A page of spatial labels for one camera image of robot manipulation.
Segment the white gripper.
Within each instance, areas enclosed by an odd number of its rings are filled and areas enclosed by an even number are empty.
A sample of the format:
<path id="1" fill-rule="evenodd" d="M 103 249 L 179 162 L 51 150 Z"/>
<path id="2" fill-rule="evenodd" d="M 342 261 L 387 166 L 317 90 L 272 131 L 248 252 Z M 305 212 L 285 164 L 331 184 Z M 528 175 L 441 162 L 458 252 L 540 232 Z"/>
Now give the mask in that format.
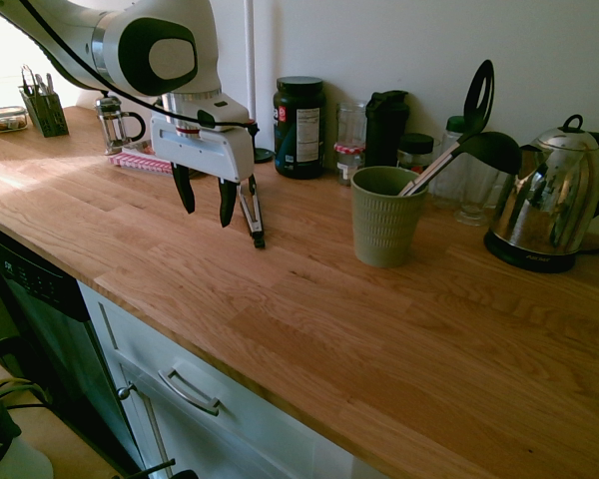
<path id="1" fill-rule="evenodd" d="M 182 134 L 165 116 L 151 119 L 151 140 L 156 155 L 171 162 L 172 176 L 188 214 L 195 211 L 190 169 L 219 179 L 220 222 L 227 227 L 233 218 L 238 185 L 255 169 L 251 135 L 242 128 L 223 132 L 201 129 L 197 135 Z"/>

